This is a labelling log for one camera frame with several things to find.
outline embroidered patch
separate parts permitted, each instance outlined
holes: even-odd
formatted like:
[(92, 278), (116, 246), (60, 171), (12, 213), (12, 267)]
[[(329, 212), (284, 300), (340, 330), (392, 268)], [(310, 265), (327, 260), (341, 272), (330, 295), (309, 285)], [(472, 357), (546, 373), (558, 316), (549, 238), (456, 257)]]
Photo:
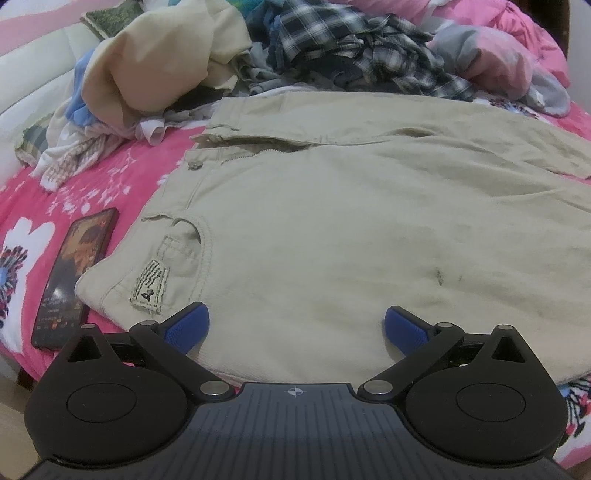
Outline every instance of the embroidered patch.
[(153, 258), (139, 274), (135, 282), (134, 294), (129, 301), (132, 305), (159, 313), (167, 279), (168, 267), (160, 260)]

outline beige cloth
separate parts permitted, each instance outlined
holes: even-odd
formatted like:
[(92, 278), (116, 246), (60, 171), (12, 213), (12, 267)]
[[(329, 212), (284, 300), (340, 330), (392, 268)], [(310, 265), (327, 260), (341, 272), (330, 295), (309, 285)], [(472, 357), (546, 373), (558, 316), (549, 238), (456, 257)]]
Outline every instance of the beige cloth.
[(357, 386), (400, 359), (399, 304), (513, 324), (556, 382), (591, 370), (591, 188), (551, 173), (591, 175), (587, 141), (465, 102), (290, 92), (224, 99), (199, 142), (76, 285), (123, 328), (201, 300), (190, 356), (227, 380)]
[(82, 98), (99, 120), (124, 131), (200, 83), (233, 88), (228, 64), (250, 46), (242, 16), (225, 0), (182, 0), (103, 41), (86, 69)]

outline wooden bed frame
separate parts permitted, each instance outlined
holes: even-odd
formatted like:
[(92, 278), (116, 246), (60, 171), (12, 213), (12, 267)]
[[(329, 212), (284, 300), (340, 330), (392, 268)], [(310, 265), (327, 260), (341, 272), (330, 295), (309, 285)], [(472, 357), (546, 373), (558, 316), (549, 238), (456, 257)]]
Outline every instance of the wooden bed frame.
[(554, 37), (565, 55), (569, 52), (569, 0), (513, 0)]

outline bedsheet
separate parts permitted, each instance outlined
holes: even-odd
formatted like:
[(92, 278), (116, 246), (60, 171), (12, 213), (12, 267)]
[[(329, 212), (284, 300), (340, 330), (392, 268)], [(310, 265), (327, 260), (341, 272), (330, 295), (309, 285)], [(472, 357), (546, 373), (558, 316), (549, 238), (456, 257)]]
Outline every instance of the bedsheet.
[[(518, 102), (482, 96), (481, 103), (551, 122), (591, 140), (591, 116), (573, 104), (562, 119), (545, 118)], [(49, 272), (70, 224), (84, 216), (117, 207), (120, 216), (107, 254), (118, 245), (145, 202), (165, 182), (193, 145), (189, 136), (203, 128), (175, 130), (150, 147), (131, 141), (96, 167), (71, 179), (57, 193), (47, 193), (25, 168), (0, 188), (0, 351), (14, 357), (35, 379), (54, 354), (30, 345), (31, 330)], [(591, 187), (591, 179), (573, 179)], [(89, 321), (105, 333), (119, 328), (96, 312)], [(555, 459), (569, 468), (591, 456), (591, 375), (561, 387), (569, 407), (569, 424)]]

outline black and white plaid shirt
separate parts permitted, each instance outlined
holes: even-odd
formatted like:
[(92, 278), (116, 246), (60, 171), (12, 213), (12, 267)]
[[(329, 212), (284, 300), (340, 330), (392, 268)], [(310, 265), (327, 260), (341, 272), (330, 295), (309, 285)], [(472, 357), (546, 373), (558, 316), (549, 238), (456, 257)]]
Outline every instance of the black and white plaid shirt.
[[(470, 83), (446, 73), (443, 59), (425, 45), (432, 36), (394, 14), (369, 18), (354, 7), (325, 0), (285, 0), (274, 23), (277, 43), (269, 49), (274, 50), (269, 60), (279, 72), (309, 69), (332, 75), (331, 80), (341, 74), (345, 80), (340, 86), (346, 90), (473, 98)], [(351, 81), (351, 69), (363, 77), (362, 84)]]

